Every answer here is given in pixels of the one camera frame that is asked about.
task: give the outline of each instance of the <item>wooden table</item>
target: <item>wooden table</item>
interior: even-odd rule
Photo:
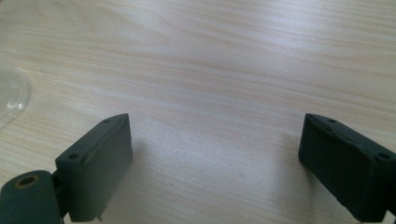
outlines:
[[[0,130],[0,184],[129,113],[103,223],[357,223],[298,161],[304,113],[395,150],[395,36],[390,0],[2,0],[31,98]]]

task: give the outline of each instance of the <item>dark green plastic block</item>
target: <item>dark green plastic block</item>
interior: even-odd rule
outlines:
[[[299,158],[357,220],[383,220],[396,177],[393,152],[334,119],[306,114]]]
[[[72,221],[91,221],[106,209],[132,161],[127,114],[106,119],[56,159],[59,177],[71,185]]]

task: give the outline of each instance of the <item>screw hole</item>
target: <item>screw hole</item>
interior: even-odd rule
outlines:
[[[70,156],[69,156],[69,159],[70,160],[75,160],[75,159],[77,159],[79,157],[79,155],[77,154],[77,153],[74,153],[74,154],[71,154]]]
[[[388,154],[386,154],[386,153],[379,153],[378,156],[379,156],[381,159],[384,159],[384,160],[390,159],[390,155],[388,155]]]
[[[15,188],[17,189],[26,189],[32,185],[35,184],[39,179],[38,175],[28,175],[25,176],[24,178],[21,178],[18,180],[17,183],[15,183]]]

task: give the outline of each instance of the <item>hole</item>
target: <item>hole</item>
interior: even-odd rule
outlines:
[[[75,160],[75,159],[77,159],[79,157],[79,155],[77,154],[77,153],[74,153],[74,154],[71,154],[70,156],[69,156],[69,159],[70,160]]]
[[[28,175],[25,176],[24,178],[21,178],[20,180],[15,183],[15,188],[17,189],[26,189],[32,185],[35,184],[39,179],[38,175]]]
[[[32,176],[28,176],[28,177],[25,177],[23,180],[21,180],[20,185],[25,186],[25,185],[33,183],[33,181],[35,181],[35,178]]]
[[[386,153],[379,153],[378,156],[379,156],[381,159],[384,159],[384,160],[390,159],[390,155],[388,155],[388,154],[386,154]]]

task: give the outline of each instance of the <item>glass object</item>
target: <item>glass object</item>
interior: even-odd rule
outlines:
[[[0,128],[22,112],[28,99],[27,78],[0,55]]]

